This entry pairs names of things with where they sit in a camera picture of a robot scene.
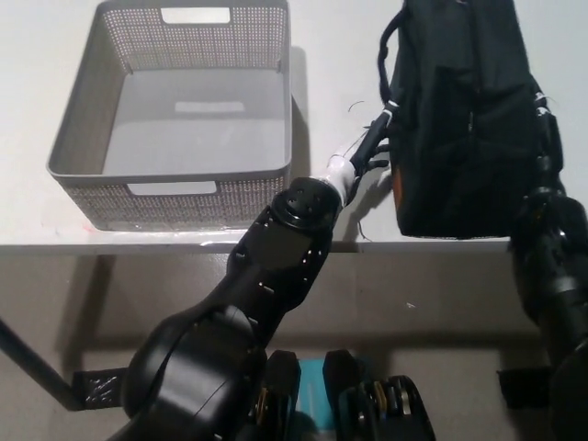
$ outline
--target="white table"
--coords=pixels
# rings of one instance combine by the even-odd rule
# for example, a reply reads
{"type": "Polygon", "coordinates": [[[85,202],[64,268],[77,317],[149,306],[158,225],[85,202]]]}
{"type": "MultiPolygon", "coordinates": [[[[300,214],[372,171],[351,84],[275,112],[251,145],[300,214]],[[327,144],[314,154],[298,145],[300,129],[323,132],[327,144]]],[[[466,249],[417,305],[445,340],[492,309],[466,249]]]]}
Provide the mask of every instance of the white table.
{"type": "MultiPolygon", "coordinates": [[[[0,252],[228,252],[243,232],[97,231],[46,171],[96,3],[3,4],[0,252]]],[[[379,35],[400,6],[401,0],[290,0],[293,95],[308,124],[312,171],[321,169],[337,146],[378,114],[379,35]],[[363,103],[348,111],[357,101],[363,103]]],[[[567,162],[564,183],[572,197],[588,206],[588,3],[518,0],[517,7],[534,73],[553,97],[552,109],[560,119],[567,162]]],[[[357,232],[356,216],[350,216],[353,207],[342,215],[335,251],[505,247],[505,240],[457,243],[403,237],[391,195],[383,195],[377,206],[364,203],[361,210],[367,239],[357,232]]]]}

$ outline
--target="table leg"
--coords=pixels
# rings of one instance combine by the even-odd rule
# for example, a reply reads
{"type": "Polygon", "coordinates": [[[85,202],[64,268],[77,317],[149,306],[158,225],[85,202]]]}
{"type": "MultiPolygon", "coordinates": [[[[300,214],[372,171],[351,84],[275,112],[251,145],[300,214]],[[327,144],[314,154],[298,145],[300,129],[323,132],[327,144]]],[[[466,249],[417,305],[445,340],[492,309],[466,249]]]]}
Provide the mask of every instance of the table leg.
{"type": "Polygon", "coordinates": [[[65,409],[68,411],[82,411],[84,409],[84,405],[74,393],[74,389],[2,320],[0,320],[0,350],[65,409]]]}

